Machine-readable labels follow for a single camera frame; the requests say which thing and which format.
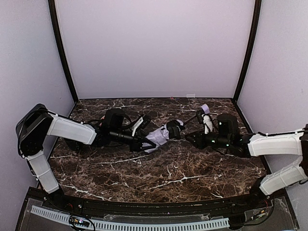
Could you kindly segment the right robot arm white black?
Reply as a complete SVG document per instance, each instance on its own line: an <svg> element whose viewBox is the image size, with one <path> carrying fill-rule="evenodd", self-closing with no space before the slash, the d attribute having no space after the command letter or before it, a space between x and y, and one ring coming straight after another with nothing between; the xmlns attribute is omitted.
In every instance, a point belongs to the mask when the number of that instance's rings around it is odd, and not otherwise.
<svg viewBox="0 0 308 231"><path fill-rule="evenodd" d="M258 179L250 190L251 194L265 197L282 188L308 180L307 128L276 134L240 134L235 128L219 125L218 132L197 131L186 135L185 139L198 149L225 148L240 158L280 154L298 156L281 170Z"/></svg>

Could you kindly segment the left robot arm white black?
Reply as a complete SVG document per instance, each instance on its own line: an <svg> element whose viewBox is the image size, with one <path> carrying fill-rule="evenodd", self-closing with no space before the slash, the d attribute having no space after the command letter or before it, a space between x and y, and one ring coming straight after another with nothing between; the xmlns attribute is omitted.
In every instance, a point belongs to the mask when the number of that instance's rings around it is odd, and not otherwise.
<svg viewBox="0 0 308 231"><path fill-rule="evenodd" d="M84 145L104 147L111 142L126 144L131 152L146 151L156 144L141 133L150 122L146 115L124 125L130 117L120 108L106 111L101 119L78 122L71 118L49 111L45 105L35 105L16 125L18 154L24 158L33 176L47 194L61 193L58 183L44 153L47 137L62 139L73 150Z"/></svg>

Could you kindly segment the lavender folding umbrella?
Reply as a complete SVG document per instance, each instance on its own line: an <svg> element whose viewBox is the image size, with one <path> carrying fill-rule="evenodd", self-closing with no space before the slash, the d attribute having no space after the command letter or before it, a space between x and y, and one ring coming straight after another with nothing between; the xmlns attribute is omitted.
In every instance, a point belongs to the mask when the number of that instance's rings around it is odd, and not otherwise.
<svg viewBox="0 0 308 231"><path fill-rule="evenodd" d="M199 124L203 125L203 130L190 133L186 136L186 138L188 138L189 136L196 137L197 135L203 136L213 131L213 122L210 116L209 107L207 104L203 104L201 108L196 112L195 116L193 116L186 122L183 122L180 119L171 120L159 127L158 129L150 132L146 136L146 139L153 142L155 144L155 147L147 149L145 150L145 152L154 152L171 139L180 140L180 133L185 130L185 125L187 125L195 118L198 119Z"/></svg>

